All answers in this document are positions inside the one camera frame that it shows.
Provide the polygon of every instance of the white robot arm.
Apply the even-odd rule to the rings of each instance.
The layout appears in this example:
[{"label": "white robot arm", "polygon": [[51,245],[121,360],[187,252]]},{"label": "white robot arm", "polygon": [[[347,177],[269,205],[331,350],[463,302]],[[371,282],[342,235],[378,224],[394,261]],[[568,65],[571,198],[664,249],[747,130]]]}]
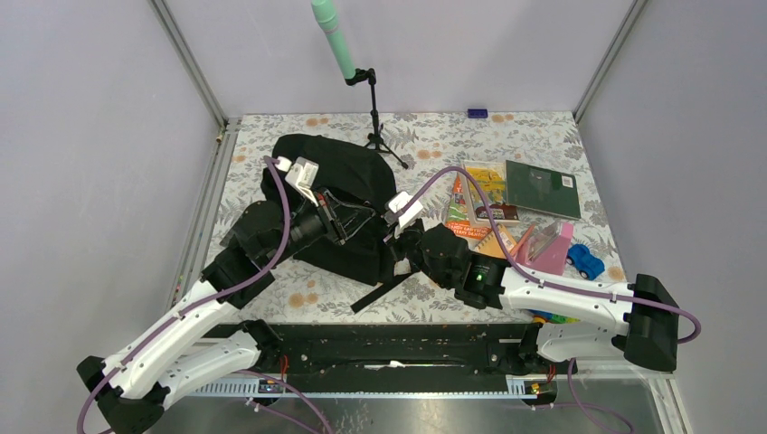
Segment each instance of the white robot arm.
[{"label": "white robot arm", "polygon": [[[357,214],[344,210],[344,203],[330,200],[332,194],[311,190],[317,165],[303,158],[292,168],[284,161],[279,164],[289,170],[286,176],[289,184],[307,200],[316,199],[310,201],[315,206],[303,207],[294,216],[289,247],[279,261],[322,238],[343,244],[356,233],[350,222],[362,225],[370,219],[359,219]],[[391,227],[387,242],[439,286],[454,289],[455,297],[466,305],[535,309],[581,319],[575,324],[530,327],[530,335],[519,345],[520,372],[534,372],[541,365],[573,357],[621,352],[627,360],[645,368],[660,371],[676,368],[678,316],[616,298],[647,297],[675,306],[673,298],[655,278],[639,275],[636,284],[602,284],[523,269],[544,282],[610,294],[608,299],[533,283],[504,259],[471,252],[463,239],[444,226],[424,231],[422,222],[415,220],[421,209],[419,204],[412,207],[413,212],[395,215],[410,200],[411,196],[398,194],[390,202],[387,215],[381,216]],[[273,235],[275,231],[281,233],[281,224],[277,203],[263,201],[249,206],[232,229],[235,238],[229,247],[203,271],[203,277],[178,305],[117,353],[104,359],[91,356],[80,363],[78,374],[92,391],[116,372],[97,393],[96,401],[117,434],[143,432],[185,395],[226,374],[254,366],[261,370],[275,366],[280,356],[279,337],[263,321],[242,323],[240,330],[220,343],[195,354],[182,354],[214,326],[230,321],[274,281],[266,273],[242,291],[213,299],[220,291],[254,276],[275,256],[273,242],[279,237]],[[167,325],[172,318],[175,321]],[[123,365],[121,361],[136,351],[137,345],[143,347]]]}]

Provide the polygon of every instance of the floral tablecloth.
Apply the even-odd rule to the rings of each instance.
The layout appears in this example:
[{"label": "floral tablecloth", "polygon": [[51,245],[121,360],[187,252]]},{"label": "floral tablecloth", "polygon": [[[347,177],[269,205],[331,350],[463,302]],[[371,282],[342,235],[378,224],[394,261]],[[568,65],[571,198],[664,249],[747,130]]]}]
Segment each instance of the floral tablecloth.
[{"label": "floral tablecloth", "polygon": [[[410,169],[391,156],[384,159],[394,171],[398,191],[414,193],[438,170],[462,160],[503,161],[552,168],[575,175],[582,219],[574,223],[574,242],[589,246],[607,269],[598,280],[624,280],[623,270],[583,152],[578,128],[569,112],[494,113],[470,119],[464,113],[382,114],[383,137]],[[363,145],[371,131],[367,114],[249,115],[242,119],[232,164],[216,216],[207,261],[222,250],[219,242],[250,203],[262,199],[263,156],[277,138],[291,133],[322,135]],[[454,176],[445,175],[421,199],[428,227],[442,222]],[[554,221],[545,214],[519,210],[522,223],[511,228],[519,237],[536,222]],[[240,313],[240,320],[272,323],[382,323],[382,322],[528,322],[526,311],[476,310],[465,307],[452,291],[438,288],[418,274],[355,315],[349,305],[373,289],[304,262],[288,260],[273,271],[276,282]],[[565,275],[579,278],[572,267]]]}]

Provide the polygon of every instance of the metal surface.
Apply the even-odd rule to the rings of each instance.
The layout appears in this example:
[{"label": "metal surface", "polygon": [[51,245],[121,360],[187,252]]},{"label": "metal surface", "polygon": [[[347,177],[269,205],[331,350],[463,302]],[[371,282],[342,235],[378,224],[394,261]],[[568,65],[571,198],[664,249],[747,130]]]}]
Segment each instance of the metal surface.
[{"label": "metal surface", "polygon": [[223,194],[229,164],[232,162],[240,121],[240,118],[229,119],[222,143],[216,147],[213,161],[205,175],[204,189],[194,213],[194,224],[189,231],[182,260],[175,275],[174,290],[168,299],[166,309],[172,307],[175,301],[189,290],[203,269],[213,233],[213,221]]},{"label": "metal surface", "polygon": [[687,412],[680,400],[677,380],[674,378],[657,378],[649,380],[655,408],[663,426],[663,432],[688,434],[692,432]]},{"label": "metal surface", "polygon": [[[572,397],[559,380],[557,402]],[[631,420],[638,433],[663,432],[649,389],[641,380],[588,381],[575,387],[584,402],[609,407]],[[306,432],[264,412],[246,408],[243,399],[186,398],[172,407],[152,428],[157,434],[260,434]],[[520,400],[314,400],[338,434],[366,433],[594,433],[602,431],[577,409],[531,411]],[[299,400],[280,400],[274,410],[321,430],[317,417]],[[608,426],[625,430],[618,421]]]},{"label": "metal surface", "polygon": [[168,37],[173,43],[175,51],[178,53],[178,57],[181,60],[181,63],[184,64],[184,67],[189,73],[189,77],[192,79],[194,86],[197,88],[197,91],[200,92],[200,97],[203,99],[203,102],[208,108],[208,111],[211,112],[211,116],[213,116],[213,119],[215,119],[219,127],[224,127],[226,123],[226,115],[223,113],[221,105],[219,105],[218,100],[216,99],[211,86],[208,84],[208,81],[205,79],[202,70],[200,70],[200,65],[197,64],[197,61],[194,59],[192,51],[189,49],[189,45],[186,43],[184,36],[181,34],[181,30],[178,28],[178,24],[176,23],[173,14],[171,14],[166,1],[148,0],[148,2],[152,6],[152,9],[155,10],[157,19],[166,30]]},{"label": "metal surface", "polygon": [[[272,377],[279,377],[279,374],[270,373]],[[434,392],[434,393],[377,393],[377,392],[357,392],[357,393],[304,393],[310,399],[421,399],[421,400],[508,400],[508,399],[534,399],[535,395],[525,394],[525,381],[519,378],[513,378],[507,375],[508,392]],[[259,378],[221,378],[211,382],[197,391],[190,393],[191,397],[206,398],[278,398],[281,394],[260,393],[258,385],[264,382]],[[287,393],[285,398],[296,398],[296,395]]]},{"label": "metal surface", "polygon": [[578,102],[578,106],[573,112],[573,117],[575,118],[576,124],[581,122],[583,114],[586,112],[589,104],[591,104],[594,94],[604,80],[607,71],[610,70],[610,66],[612,66],[612,63],[618,56],[618,52],[623,47],[626,39],[629,37],[631,29],[634,28],[634,24],[636,24],[637,20],[639,20],[639,16],[642,14],[642,11],[644,10],[648,1],[649,0],[634,0],[634,2],[631,4],[629,11],[623,18],[623,22],[620,23],[620,27],[615,33],[615,37],[610,43],[610,47],[607,49],[607,52],[605,52],[599,67],[597,67],[597,71],[594,72],[591,81],[589,81],[589,85],[586,87],[586,92],[583,93],[581,100]]}]

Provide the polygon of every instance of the tripod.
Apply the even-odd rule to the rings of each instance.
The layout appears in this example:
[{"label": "tripod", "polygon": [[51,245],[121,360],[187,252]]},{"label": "tripod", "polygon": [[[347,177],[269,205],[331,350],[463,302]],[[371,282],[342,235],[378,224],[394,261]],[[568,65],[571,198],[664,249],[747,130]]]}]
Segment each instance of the tripod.
[{"label": "tripod", "polygon": [[351,79],[346,79],[346,84],[349,86],[354,86],[356,83],[359,83],[361,81],[367,80],[367,83],[370,85],[370,97],[373,101],[373,109],[370,111],[370,116],[373,117],[373,132],[367,135],[367,145],[365,145],[368,149],[373,149],[375,152],[378,152],[380,154],[391,154],[394,156],[394,158],[397,159],[398,162],[400,162],[400,165],[404,167],[405,169],[408,168],[407,163],[405,163],[399,156],[397,156],[394,151],[390,147],[388,147],[384,143],[384,138],[381,137],[381,131],[383,131],[384,126],[379,124],[378,121],[378,108],[375,106],[375,70],[373,68],[369,70],[360,70],[359,68],[356,69],[355,76]]}]

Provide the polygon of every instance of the colorful booklet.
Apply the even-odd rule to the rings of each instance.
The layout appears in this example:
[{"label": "colorful booklet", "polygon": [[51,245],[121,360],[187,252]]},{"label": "colorful booklet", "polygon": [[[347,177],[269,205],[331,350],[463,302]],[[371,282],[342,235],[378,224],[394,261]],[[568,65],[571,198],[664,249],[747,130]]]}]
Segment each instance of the colorful booklet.
[{"label": "colorful booklet", "polygon": [[570,219],[581,218],[575,176],[506,161],[506,180],[508,204]]},{"label": "colorful booklet", "polygon": [[[490,212],[496,223],[504,226],[516,226],[519,224],[519,216],[516,213],[516,207],[511,206],[506,201],[506,168],[503,163],[488,163],[482,161],[464,161],[463,168],[469,172],[479,184],[479,188],[485,192],[490,201]],[[467,191],[467,217],[472,226],[489,227],[488,210],[482,203],[482,199],[469,183],[465,176],[461,175],[461,182],[466,186]]]},{"label": "colorful booklet", "polygon": [[[506,226],[498,226],[498,232],[501,234],[501,240],[504,244],[504,249],[511,253],[514,251],[514,247],[516,246],[516,240],[514,237],[509,233],[508,229],[506,229]],[[492,256],[493,258],[499,258],[504,259],[506,257],[506,254],[501,250],[501,245],[498,243],[498,238],[496,238],[496,233],[492,230],[488,235],[485,236],[485,238],[482,239],[482,241],[477,244],[477,247],[474,248],[474,251],[476,253],[482,253],[483,255]]]},{"label": "colorful booklet", "polygon": [[459,237],[470,238],[472,240],[482,240],[490,232],[490,228],[475,228],[469,223],[466,199],[464,198],[460,176],[456,176],[455,183],[453,183],[445,226]]}]

